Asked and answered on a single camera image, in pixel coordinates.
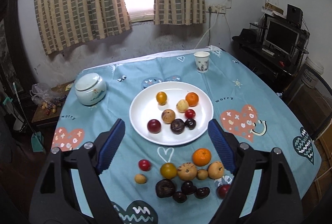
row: red fruit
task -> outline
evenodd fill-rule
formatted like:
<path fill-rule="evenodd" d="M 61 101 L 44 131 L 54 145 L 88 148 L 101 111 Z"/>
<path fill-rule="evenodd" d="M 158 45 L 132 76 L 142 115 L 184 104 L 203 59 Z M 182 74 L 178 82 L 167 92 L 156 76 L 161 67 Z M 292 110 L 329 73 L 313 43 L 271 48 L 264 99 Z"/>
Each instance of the red fruit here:
<path fill-rule="evenodd" d="M 230 186 L 229 184 L 227 185 L 221 185 L 217 188 L 217 194 L 219 196 L 220 199 L 224 199 L 228 190 L 230 189 Z"/>
<path fill-rule="evenodd" d="M 150 161 L 148 161 L 147 159 L 141 159 L 139 162 L 138 162 L 138 166 L 141 170 L 147 172 L 151 169 L 151 163 Z"/>
<path fill-rule="evenodd" d="M 151 119 L 147 122 L 147 129 L 151 133 L 157 134 L 161 131 L 161 123 L 157 119 Z"/>
<path fill-rule="evenodd" d="M 195 113 L 195 111 L 194 111 L 193 109 L 188 109 L 188 110 L 186 110 L 186 112 L 185 112 L 185 117 L 186 117 L 187 119 L 189 119 L 189 118 L 194 118 L 195 115 L 196 115 L 196 113 Z"/>

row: white cup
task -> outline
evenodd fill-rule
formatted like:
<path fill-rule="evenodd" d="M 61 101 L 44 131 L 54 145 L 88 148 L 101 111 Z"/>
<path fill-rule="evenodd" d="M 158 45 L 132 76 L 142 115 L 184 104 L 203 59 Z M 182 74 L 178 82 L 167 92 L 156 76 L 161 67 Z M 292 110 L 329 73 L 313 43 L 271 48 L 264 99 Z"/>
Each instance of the white cup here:
<path fill-rule="evenodd" d="M 194 54 L 197 71 L 199 73 L 205 73 L 209 69 L 209 52 L 196 52 Z"/>

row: mesh chair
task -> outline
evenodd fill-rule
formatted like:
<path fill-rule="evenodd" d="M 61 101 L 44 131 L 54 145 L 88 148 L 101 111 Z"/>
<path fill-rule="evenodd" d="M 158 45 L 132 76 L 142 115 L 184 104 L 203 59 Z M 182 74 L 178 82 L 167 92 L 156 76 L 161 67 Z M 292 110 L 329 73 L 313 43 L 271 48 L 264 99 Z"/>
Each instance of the mesh chair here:
<path fill-rule="evenodd" d="M 284 92 L 283 101 L 312 140 L 315 140 L 331 122 L 332 89 L 306 64 Z"/>

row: wall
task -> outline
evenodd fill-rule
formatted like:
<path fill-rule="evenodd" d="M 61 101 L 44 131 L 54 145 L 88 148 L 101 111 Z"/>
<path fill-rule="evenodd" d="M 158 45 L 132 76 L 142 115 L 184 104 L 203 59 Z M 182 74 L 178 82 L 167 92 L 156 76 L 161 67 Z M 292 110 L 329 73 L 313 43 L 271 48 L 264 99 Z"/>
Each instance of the wall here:
<path fill-rule="evenodd" d="M 205 0 L 220 4 L 225 0 Z M 261 17 L 264 0 L 232 0 L 227 10 L 230 33 L 223 15 L 211 31 L 210 44 L 233 53 L 230 35 L 240 34 L 249 22 Z M 49 56 L 44 54 L 34 12 L 33 0 L 18 0 L 19 23 L 29 64 L 38 82 L 51 86 L 73 80 L 83 69 L 132 57 L 169 50 L 192 49 L 208 28 L 208 23 L 193 26 L 155 26 L 152 21 L 135 23 L 130 32 L 103 40 L 69 47 Z M 206 46 L 208 38 L 201 42 Z"/>
<path fill-rule="evenodd" d="M 309 57 L 324 66 L 322 77 L 332 86 L 332 0 L 270 0 L 287 12 L 287 4 L 297 6 L 303 11 L 303 18 L 309 28 Z"/>

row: jar lid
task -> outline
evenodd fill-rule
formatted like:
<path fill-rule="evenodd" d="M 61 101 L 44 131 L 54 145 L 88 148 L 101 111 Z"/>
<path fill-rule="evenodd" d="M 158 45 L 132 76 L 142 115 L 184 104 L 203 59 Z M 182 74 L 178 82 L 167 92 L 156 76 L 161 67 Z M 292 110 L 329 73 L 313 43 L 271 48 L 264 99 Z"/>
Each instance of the jar lid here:
<path fill-rule="evenodd" d="M 97 73 L 89 73 L 82 76 L 75 84 L 75 88 L 77 91 L 85 91 L 91 87 L 93 87 L 99 79 L 99 75 Z"/>

